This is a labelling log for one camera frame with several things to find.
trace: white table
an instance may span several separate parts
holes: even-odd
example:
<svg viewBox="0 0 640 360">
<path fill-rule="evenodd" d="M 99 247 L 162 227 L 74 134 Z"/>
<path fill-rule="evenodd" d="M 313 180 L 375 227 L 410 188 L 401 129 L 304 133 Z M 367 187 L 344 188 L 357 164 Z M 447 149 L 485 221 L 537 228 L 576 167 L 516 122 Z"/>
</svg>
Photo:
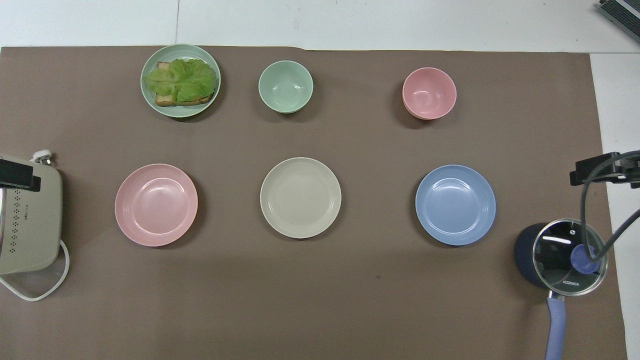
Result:
<svg viewBox="0 0 640 360">
<path fill-rule="evenodd" d="M 638 149 L 640 44 L 600 15 L 597 5 L 570 0 L 5 0 L 0 47 L 189 43 L 590 53 L 603 150 Z M 640 208 L 640 190 L 608 184 L 607 191 L 615 228 Z M 640 224 L 635 224 L 615 246 L 633 360 L 640 359 L 638 233 Z"/>
</svg>

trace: toast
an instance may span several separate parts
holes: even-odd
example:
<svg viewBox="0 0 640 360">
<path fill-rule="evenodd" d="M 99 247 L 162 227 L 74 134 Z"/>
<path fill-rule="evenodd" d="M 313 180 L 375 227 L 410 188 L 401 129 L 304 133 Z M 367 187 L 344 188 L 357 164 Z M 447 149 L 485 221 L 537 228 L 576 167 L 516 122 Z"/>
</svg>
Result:
<svg viewBox="0 0 640 360">
<path fill-rule="evenodd" d="M 158 68 L 159 69 L 164 69 L 164 70 L 169 70 L 169 64 L 171 64 L 171 63 L 159 61 L 158 62 Z M 176 106 L 176 105 L 178 105 L 178 106 L 192 106 L 192 105 L 200 105 L 200 104 L 206 104 L 207 102 L 209 102 L 211 100 L 212 96 L 213 96 L 213 94 L 211 94 L 211 95 L 209 95 L 207 97 L 193 99 L 191 101 L 176 102 L 176 101 L 173 100 L 173 96 L 171 94 L 169 94 L 169 95 L 157 95 L 156 94 L 156 104 L 158 106 Z"/>
</svg>

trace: lettuce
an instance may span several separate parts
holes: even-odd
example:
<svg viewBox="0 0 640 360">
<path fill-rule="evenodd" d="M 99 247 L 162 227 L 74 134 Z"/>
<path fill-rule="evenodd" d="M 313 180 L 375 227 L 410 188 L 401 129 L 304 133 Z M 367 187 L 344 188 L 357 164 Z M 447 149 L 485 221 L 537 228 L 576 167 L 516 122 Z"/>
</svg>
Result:
<svg viewBox="0 0 640 360">
<path fill-rule="evenodd" d="M 151 91 L 160 96 L 171 94 L 177 102 L 202 99 L 216 88 L 215 73 L 200 59 L 173 60 L 169 70 L 154 69 L 143 79 Z"/>
</svg>

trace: sandwich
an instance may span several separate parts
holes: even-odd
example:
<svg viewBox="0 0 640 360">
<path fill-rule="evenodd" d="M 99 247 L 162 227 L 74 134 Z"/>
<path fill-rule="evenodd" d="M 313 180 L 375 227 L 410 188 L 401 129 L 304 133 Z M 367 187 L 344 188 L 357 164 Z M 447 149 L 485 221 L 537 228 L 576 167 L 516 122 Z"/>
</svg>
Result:
<svg viewBox="0 0 640 360">
<path fill-rule="evenodd" d="M 159 61 L 157 68 L 143 79 L 156 93 L 159 106 L 206 104 L 216 89 L 215 73 L 200 59 Z"/>
</svg>

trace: purple handle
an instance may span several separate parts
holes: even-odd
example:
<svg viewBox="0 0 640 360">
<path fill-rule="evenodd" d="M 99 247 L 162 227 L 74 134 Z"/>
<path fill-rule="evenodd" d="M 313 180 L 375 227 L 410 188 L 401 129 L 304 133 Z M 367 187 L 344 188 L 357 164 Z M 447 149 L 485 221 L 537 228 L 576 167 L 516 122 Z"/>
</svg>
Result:
<svg viewBox="0 0 640 360">
<path fill-rule="evenodd" d="M 564 301 L 554 297 L 548 297 L 547 305 L 549 306 L 551 327 L 549 329 L 549 340 L 547 341 L 547 355 L 545 356 L 545 360 L 561 360 L 564 328 L 566 326 Z"/>
</svg>

